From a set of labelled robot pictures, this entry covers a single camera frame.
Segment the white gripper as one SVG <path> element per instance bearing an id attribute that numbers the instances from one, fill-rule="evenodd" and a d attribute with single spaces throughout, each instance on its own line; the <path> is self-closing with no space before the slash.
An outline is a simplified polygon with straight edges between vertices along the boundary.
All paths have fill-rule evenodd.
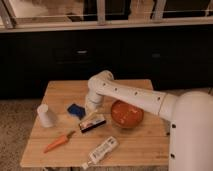
<path id="1" fill-rule="evenodd" d="M 102 106 L 102 96 L 94 92 L 89 92 L 85 98 L 85 107 L 88 111 L 93 112 L 85 116 L 82 122 L 94 117 L 98 113 L 96 109 L 98 109 L 101 106 Z"/>

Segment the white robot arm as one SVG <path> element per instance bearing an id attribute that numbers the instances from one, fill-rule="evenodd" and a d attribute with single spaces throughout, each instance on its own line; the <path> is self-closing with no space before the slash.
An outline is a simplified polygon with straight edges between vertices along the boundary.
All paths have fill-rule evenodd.
<path id="1" fill-rule="evenodd" d="M 180 96 L 116 83 L 104 70 L 88 80 L 87 111 L 105 96 L 141 108 L 170 122 L 168 171 L 213 171 L 213 96 L 189 91 Z"/>

